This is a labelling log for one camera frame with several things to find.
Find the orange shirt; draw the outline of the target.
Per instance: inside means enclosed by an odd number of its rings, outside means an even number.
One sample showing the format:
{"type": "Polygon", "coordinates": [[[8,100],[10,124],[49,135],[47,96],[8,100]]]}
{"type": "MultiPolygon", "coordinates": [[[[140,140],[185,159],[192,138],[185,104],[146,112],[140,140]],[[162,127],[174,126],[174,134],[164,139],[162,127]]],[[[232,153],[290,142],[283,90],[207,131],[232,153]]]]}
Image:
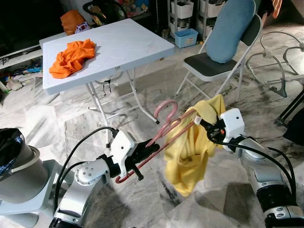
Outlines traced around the orange shirt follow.
{"type": "Polygon", "coordinates": [[[52,78],[67,78],[74,72],[82,70],[83,63],[95,57],[96,46],[97,44],[90,39],[68,43],[67,48],[57,54],[55,62],[48,70],[52,78]]]}

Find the white tubular bouncer frame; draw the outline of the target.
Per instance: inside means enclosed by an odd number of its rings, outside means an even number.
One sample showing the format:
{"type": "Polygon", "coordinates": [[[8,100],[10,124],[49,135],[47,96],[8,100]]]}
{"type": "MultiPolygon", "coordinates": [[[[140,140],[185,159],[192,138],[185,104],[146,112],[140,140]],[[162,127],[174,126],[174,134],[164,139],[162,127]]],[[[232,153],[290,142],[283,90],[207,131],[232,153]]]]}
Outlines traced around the white tubular bouncer frame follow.
{"type": "Polygon", "coordinates": [[[295,69],[295,67],[293,67],[293,65],[291,64],[289,59],[287,59],[287,53],[289,52],[289,50],[298,49],[298,50],[304,52],[304,42],[300,41],[298,38],[293,36],[291,33],[274,31],[274,32],[268,32],[268,33],[265,33],[264,35],[262,35],[261,38],[260,38],[260,44],[261,44],[261,47],[263,48],[263,52],[250,55],[250,57],[247,59],[247,61],[245,63],[245,67],[247,67],[247,69],[251,72],[252,76],[254,77],[254,80],[256,80],[257,83],[267,87],[270,91],[272,91],[272,92],[274,92],[274,93],[276,93],[276,94],[278,94],[282,97],[287,97],[287,92],[286,92],[287,79],[286,79],[286,76],[285,76],[286,70],[283,68],[283,64],[287,64],[289,69],[291,69],[290,73],[293,74],[293,76],[297,76],[297,77],[300,77],[300,78],[304,77],[304,74],[299,74],[297,72],[297,70],[295,69]],[[271,50],[268,50],[265,47],[264,38],[267,37],[268,35],[270,35],[271,33],[281,33],[283,35],[287,35],[287,36],[291,37],[291,39],[296,40],[297,43],[298,43],[297,46],[287,47],[285,49],[285,51],[283,52],[283,56],[282,56],[283,61],[280,61],[280,59],[277,58],[271,50]],[[268,65],[263,65],[263,66],[258,66],[258,67],[252,67],[250,65],[250,61],[251,61],[252,58],[254,58],[258,55],[261,55],[263,58],[273,59],[275,61],[275,63],[268,64],[268,65]],[[278,65],[278,67],[281,71],[281,76],[277,80],[270,80],[270,81],[262,82],[260,80],[260,78],[256,76],[256,73],[254,72],[254,69],[261,68],[261,67],[269,67],[269,66],[271,67],[271,66],[274,66],[274,65],[278,65]]]}

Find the yellow shirt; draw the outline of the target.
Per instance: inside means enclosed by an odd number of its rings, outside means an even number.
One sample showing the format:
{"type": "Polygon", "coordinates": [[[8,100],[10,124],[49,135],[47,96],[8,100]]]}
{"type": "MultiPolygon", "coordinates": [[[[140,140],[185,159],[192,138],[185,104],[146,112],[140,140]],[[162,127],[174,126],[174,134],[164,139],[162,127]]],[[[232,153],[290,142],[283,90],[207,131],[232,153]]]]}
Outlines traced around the yellow shirt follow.
{"type": "Polygon", "coordinates": [[[207,162],[214,156],[221,145],[212,143],[206,130],[193,120],[198,115],[210,124],[215,124],[219,115],[226,112],[226,105],[221,94],[209,100],[197,102],[187,109],[194,111],[182,119],[182,122],[167,134],[174,139],[164,150],[165,176],[182,196],[189,196],[195,185],[203,180],[207,162]]]}

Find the pink plastic hanger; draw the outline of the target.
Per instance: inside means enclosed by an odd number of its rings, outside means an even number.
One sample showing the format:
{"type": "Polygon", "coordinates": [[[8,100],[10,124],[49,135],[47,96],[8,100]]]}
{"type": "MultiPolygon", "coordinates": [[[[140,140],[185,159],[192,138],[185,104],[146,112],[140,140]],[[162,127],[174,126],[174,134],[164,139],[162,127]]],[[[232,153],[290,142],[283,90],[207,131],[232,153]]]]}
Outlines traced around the pink plastic hanger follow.
{"type": "MultiPolygon", "coordinates": [[[[182,115],[175,118],[174,115],[179,110],[178,103],[176,102],[176,100],[169,99],[169,100],[165,100],[164,102],[159,104],[159,106],[157,106],[156,110],[154,111],[153,116],[158,117],[160,115],[160,112],[163,109],[167,108],[168,106],[171,106],[172,110],[169,113],[169,115],[167,115],[167,117],[165,118],[165,124],[163,124],[163,126],[161,126],[161,128],[156,133],[155,137],[150,139],[148,144],[146,145],[146,146],[150,146],[153,143],[160,145],[159,150],[157,150],[158,153],[160,153],[167,146],[172,144],[176,139],[178,139],[178,137],[180,137],[182,134],[184,134],[185,131],[189,130],[194,125],[194,123],[193,123],[193,120],[187,120],[187,119],[190,117],[193,117],[197,114],[195,109],[189,109],[182,115]],[[169,132],[171,130],[173,130],[174,128],[176,128],[177,126],[179,126],[181,123],[187,123],[186,127],[183,128],[176,136],[168,137],[169,132]]],[[[141,163],[137,164],[137,167],[139,168],[139,170],[143,166],[144,165],[141,165],[141,163]]],[[[130,172],[128,171],[127,175],[124,178],[120,178],[119,176],[117,178],[115,178],[115,183],[121,184],[122,182],[128,180],[128,178],[130,178],[131,176],[130,176],[130,172]]]]}

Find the black rattan chair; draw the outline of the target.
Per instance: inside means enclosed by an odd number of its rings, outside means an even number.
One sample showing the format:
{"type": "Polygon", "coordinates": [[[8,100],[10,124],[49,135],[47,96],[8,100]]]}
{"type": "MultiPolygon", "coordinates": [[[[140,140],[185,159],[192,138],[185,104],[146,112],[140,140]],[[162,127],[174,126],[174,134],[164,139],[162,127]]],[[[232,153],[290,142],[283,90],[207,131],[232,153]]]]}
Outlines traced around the black rattan chair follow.
{"type": "Polygon", "coordinates": [[[91,15],[96,28],[122,19],[122,7],[115,0],[91,0],[82,7],[91,15]]]}

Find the grey folding chair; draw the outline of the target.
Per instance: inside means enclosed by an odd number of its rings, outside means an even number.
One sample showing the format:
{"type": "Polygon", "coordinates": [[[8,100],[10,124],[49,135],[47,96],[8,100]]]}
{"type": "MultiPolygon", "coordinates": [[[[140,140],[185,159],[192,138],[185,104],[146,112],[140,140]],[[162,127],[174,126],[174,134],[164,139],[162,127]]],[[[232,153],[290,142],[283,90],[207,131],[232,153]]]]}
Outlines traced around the grey folding chair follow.
{"type": "Polygon", "coordinates": [[[213,61],[206,52],[204,48],[206,43],[204,43],[199,52],[195,55],[191,55],[184,59],[183,67],[187,69],[187,73],[183,78],[180,86],[178,87],[174,95],[178,95],[182,89],[185,87],[185,83],[189,83],[193,88],[199,91],[205,98],[211,99],[212,96],[206,94],[202,89],[200,89],[192,80],[189,79],[189,75],[194,75],[196,78],[204,82],[213,82],[215,80],[224,79],[224,82],[219,86],[219,89],[215,93],[221,94],[224,91],[224,87],[230,78],[238,73],[238,89],[240,89],[241,82],[243,80],[243,67],[245,65],[245,57],[249,54],[254,42],[260,38],[260,33],[263,27],[263,22],[261,17],[254,14],[252,21],[247,27],[245,33],[243,33],[239,43],[245,44],[247,48],[242,53],[241,57],[238,60],[231,59],[226,63],[218,63],[213,61]]]}

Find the black television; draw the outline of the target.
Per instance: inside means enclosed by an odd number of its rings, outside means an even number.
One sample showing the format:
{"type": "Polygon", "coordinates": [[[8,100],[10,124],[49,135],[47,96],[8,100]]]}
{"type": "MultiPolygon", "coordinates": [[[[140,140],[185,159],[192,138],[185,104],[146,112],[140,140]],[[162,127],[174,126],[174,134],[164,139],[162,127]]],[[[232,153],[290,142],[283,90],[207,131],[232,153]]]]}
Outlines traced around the black television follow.
{"type": "Polygon", "coordinates": [[[0,56],[62,33],[60,0],[0,0],[0,56]]]}

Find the blue plaid cloth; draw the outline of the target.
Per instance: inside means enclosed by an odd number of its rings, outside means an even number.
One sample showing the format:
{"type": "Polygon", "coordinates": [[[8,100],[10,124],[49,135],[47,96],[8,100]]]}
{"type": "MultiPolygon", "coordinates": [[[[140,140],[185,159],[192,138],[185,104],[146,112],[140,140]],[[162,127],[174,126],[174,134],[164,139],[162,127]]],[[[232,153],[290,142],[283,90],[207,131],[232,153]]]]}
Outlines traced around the blue plaid cloth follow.
{"type": "Polygon", "coordinates": [[[14,165],[14,161],[10,161],[7,164],[0,165],[0,178],[4,175],[10,172],[14,165]]]}

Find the orange bag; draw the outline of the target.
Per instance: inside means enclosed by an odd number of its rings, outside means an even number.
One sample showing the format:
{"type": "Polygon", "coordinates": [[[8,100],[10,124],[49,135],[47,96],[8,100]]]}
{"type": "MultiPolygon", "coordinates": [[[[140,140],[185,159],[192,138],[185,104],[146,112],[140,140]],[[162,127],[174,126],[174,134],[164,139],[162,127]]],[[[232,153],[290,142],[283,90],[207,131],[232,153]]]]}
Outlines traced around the orange bag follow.
{"type": "Polygon", "coordinates": [[[63,14],[59,19],[67,36],[91,29],[85,18],[75,9],[63,14]]]}

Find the white television stand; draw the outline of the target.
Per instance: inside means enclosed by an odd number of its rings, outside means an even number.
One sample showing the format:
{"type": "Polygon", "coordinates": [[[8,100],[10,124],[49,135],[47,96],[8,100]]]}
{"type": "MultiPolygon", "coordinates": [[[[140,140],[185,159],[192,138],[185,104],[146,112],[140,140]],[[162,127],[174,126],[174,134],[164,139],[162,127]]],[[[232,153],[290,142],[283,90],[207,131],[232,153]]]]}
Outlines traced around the white television stand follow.
{"type": "Polygon", "coordinates": [[[28,61],[30,59],[38,58],[43,55],[43,44],[48,41],[52,41],[55,39],[67,37],[65,33],[59,33],[53,35],[51,37],[47,37],[39,40],[39,45],[25,48],[24,50],[20,50],[18,52],[14,52],[12,55],[6,55],[0,58],[0,70],[6,69],[8,67],[12,67],[13,65],[20,64],[24,61],[28,61]]]}

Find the white storage trolley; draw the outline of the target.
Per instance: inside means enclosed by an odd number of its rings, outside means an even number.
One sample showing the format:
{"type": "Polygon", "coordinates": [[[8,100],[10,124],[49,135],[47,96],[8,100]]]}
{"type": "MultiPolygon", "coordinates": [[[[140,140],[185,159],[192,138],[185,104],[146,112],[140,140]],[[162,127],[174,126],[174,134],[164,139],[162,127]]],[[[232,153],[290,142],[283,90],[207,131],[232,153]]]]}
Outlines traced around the white storage trolley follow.
{"type": "Polygon", "coordinates": [[[176,32],[190,28],[195,0],[168,0],[168,11],[170,36],[175,37],[176,32]]]}
{"type": "Polygon", "coordinates": [[[196,30],[200,39],[205,39],[209,36],[225,2],[226,0],[199,0],[196,30]]]}

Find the blue plastic basket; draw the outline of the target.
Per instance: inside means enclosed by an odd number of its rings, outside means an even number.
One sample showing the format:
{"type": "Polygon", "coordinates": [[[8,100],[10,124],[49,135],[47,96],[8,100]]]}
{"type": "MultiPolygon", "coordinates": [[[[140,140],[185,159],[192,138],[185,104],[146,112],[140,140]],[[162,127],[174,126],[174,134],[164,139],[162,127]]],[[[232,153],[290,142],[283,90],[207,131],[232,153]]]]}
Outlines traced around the blue plastic basket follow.
{"type": "Polygon", "coordinates": [[[174,42],[178,48],[185,48],[196,44],[198,31],[195,29],[185,29],[179,32],[174,32],[174,42]]]}

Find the white folding table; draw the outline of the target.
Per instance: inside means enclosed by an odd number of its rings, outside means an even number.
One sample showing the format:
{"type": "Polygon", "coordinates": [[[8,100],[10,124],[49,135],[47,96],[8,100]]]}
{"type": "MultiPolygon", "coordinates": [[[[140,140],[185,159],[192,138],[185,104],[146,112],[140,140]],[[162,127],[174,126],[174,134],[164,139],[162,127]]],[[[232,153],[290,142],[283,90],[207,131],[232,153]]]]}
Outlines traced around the white folding table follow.
{"type": "Polygon", "coordinates": [[[94,91],[94,83],[102,84],[102,79],[113,75],[121,77],[127,74],[137,106],[156,124],[158,119],[143,107],[135,89],[135,68],[150,64],[158,59],[167,58],[174,54],[175,45],[144,28],[132,19],[123,19],[108,25],[92,28],[73,35],[47,40],[42,44],[43,51],[43,89],[47,94],[58,94],[62,91],[85,86],[95,102],[94,111],[101,113],[105,125],[108,120],[117,116],[116,113],[105,113],[104,104],[94,91]],[[48,69],[55,62],[57,54],[72,41],[90,39],[96,43],[95,58],[84,63],[83,69],[64,79],[53,78],[48,69]]]}

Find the light blue cushion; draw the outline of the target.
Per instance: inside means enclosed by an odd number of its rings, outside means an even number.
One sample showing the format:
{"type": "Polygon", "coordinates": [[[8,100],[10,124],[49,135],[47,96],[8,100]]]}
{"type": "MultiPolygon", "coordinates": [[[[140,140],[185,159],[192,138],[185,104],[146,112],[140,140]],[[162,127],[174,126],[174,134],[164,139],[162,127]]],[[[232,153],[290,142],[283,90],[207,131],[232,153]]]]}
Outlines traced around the light blue cushion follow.
{"type": "Polygon", "coordinates": [[[205,44],[206,54],[218,63],[230,61],[239,42],[250,45],[260,30],[255,0],[227,0],[205,44]]]}

